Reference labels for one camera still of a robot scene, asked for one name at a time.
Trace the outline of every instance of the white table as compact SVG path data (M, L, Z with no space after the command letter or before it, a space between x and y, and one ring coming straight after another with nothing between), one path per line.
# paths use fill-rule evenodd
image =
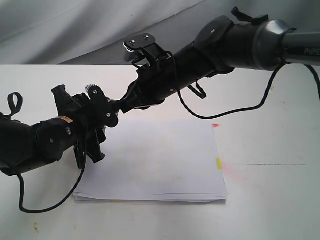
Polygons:
M260 102L271 73L235 70L200 81L208 97L184 90L197 113L211 115ZM136 79L132 66L0 66L0 111L7 95L20 92L24 106L16 119L27 124L57 115L51 89L65 84L74 95L97 84L120 99ZM210 204L168 202L76 203L26 214L18 209L19 183L0 174L1 240L275 240L320 237L320 102L316 84L300 65L276 77L262 109L212 120L228 200ZM119 120L192 118L178 96L151 109L133 110ZM24 174L25 207L42 209L60 201L79 170L73 151L63 159Z

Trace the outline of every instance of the sheet of paper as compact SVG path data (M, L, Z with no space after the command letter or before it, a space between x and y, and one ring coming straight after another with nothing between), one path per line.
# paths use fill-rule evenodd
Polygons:
M104 160L88 159L75 196L100 200L212 201L227 189L211 124L122 120L106 131Z

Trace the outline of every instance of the screw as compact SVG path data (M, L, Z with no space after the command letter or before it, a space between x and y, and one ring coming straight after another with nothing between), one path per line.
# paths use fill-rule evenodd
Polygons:
M66 130L66 134L68 134L68 136L71 136L72 132L70 130L70 127L67 127L65 130Z

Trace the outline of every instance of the paper stack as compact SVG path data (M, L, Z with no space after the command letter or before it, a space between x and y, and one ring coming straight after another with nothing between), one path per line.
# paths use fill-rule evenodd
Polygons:
M197 119L121 120L87 160L76 201L212 202L227 188L212 125Z

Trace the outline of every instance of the yellow sticky note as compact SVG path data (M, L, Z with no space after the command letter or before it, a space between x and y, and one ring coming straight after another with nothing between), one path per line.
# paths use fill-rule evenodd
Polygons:
M220 158L216 159L216 166L218 167L218 170L222 170L222 164Z

